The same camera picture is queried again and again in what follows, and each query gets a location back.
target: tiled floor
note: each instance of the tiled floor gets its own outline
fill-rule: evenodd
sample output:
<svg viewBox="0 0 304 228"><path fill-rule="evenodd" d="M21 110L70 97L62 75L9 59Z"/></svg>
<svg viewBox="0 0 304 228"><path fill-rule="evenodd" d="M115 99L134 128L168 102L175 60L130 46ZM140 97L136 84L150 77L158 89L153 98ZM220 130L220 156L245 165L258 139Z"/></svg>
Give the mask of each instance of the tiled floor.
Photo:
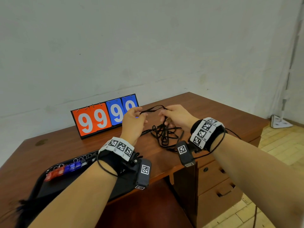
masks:
<svg viewBox="0 0 304 228"><path fill-rule="evenodd" d="M304 128L263 130L259 148L304 174ZM252 228L255 204L244 194L242 200L203 228ZM274 225L260 210L256 228L273 228Z"/></svg>

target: drawer handle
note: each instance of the drawer handle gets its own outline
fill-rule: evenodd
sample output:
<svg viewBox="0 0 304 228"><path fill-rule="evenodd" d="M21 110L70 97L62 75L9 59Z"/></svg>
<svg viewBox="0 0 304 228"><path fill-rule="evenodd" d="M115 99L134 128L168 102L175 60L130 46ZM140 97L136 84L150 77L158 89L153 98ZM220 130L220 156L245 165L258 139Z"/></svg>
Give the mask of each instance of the drawer handle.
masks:
<svg viewBox="0 0 304 228"><path fill-rule="evenodd" d="M235 184L231 183L230 185L232 186L233 189L235 188ZM229 194L231 192L232 192L232 190L228 191L226 194L217 193L217 196L219 198L221 198L221 197L224 197L224 196L226 196L227 194Z"/></svg>

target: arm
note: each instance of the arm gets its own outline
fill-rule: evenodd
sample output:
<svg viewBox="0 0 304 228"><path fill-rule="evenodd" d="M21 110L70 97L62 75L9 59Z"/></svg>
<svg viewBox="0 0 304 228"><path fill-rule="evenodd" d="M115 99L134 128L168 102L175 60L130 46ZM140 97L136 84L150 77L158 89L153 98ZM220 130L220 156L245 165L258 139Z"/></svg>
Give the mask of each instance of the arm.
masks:
<svg viewBox="0 0 304 228"><path fill-rule="evenodd" d="M121 138L135 145L147 123L142 107L131 108L123 119ZM101 165L117 174L104 161ZM117 177L93 163L72 184L59 194L30 224L29 228L85 227L94 228L108 202Z"/></svg>
<svg viewBox="0 0 304 228"><path fill-rule="evenodd" d="M190 130L199 120L182 106L160 112L170 119L165 124ZM220 142L219 135L211 149ZM301 227L304 215L304 179L283 162L229 134L213 152L215 159L234 183L265 213L276 227Z"/></svg>

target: number 9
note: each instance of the number 9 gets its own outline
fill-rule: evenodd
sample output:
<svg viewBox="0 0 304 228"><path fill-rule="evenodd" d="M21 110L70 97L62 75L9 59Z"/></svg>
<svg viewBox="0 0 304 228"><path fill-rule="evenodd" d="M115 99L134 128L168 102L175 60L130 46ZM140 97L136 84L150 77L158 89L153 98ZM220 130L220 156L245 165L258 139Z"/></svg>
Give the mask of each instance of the number 9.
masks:
<svg viewBox="0 0 304 228"><path fill-rule="evenodd" d="M134 103L132 100L126 101L126 109L127 109L127 111L128 111L130 108L133 108L133 107L135 107L135 103Z"/></svg>
<svg viewBox="0 0 304 228"><path fill-rule="evenodd" d="M115 118L115 119L114 119L115 122L122 122L123 116L124 116L124 115L123 115L123 111L122 111L122 109L120 108L119 105L113 104L113 105L111 106L111 113L112 113L112 115L115 116L115 117L119 116L119 118Z"/></svg>
<svg viewBox="0 0 304 228"><path fill-rule="evenodd" d="M80 124L81 126L83 126L83 127L89 126L88 129L87 129L87 128L82 129L83 132L89 133L89 132L92 131L92 129L93 129L93 123L92 123L92 120L91 120L91 118L90 118L89 115L87 115L87 114L85 114L85 113L80 114L80 115L78 116L78 121L79 121L79 124Z"/></svg>
<svg viewBox="0 0 304 228"><path fill-rule="evenodd" d="M98 123L97 126L99 128L105 128L108 124L108 120L107 120L107 116L105 114L105 112L102 110L102 109L97 109L95 110L94 112L94 118L97 122L102 122L103 121L103 124L101 123Z"/></svg>

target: blue card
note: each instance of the blue card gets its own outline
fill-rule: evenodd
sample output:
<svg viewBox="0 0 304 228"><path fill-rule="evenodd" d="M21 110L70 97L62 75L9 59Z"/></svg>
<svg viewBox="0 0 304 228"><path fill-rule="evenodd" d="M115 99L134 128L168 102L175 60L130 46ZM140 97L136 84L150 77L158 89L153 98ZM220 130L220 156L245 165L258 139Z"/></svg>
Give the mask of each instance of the blue card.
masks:
<svg viewBox="0 0 304 228"><path fill-rule="evenodd" d="M136 95L129 95L122 97L121 99L123 100L123 108L125 113L127 113L130 108L138 107Z"/></svg>
<svg viewBox="0 0 304 228"><path fill-rule="evenodd" d="M120 98L106 101L112 126L122 123L125 114Z"/></svg>

